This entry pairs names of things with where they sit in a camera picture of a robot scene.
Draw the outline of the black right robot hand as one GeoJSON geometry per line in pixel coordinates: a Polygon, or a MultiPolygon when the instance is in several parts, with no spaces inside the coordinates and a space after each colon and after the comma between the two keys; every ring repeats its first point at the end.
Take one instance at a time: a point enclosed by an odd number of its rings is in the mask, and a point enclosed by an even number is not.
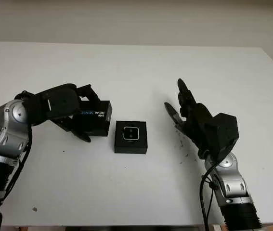
{"type": "Polygon", "coordinates": [[[175,124],[175,128],[187,136],[198,148],[198,157],[206,159],[209,155],[208,141],[205,135],[205,122],[213,118],[209,110],[201,103],[196,102],[191,91],[182,79],[178,79],[178,100],[180,111],[168,102],[165,109],[175,124]]]}

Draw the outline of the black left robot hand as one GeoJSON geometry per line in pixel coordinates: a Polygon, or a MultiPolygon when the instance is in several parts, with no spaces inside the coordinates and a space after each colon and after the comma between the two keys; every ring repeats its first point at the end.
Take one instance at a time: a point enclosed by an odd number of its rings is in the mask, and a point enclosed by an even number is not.
{"type": "Polygon", "coordinates": [[[88,134],[73,121],[73,116],[81,111],[84,97],[92,104],[100,101],[90,84],[79,88],[74,84],[63,84],[37,93],[28,100],[28,123],[37,126],[50,120],[79,139],[91,142],[88,134]]]}

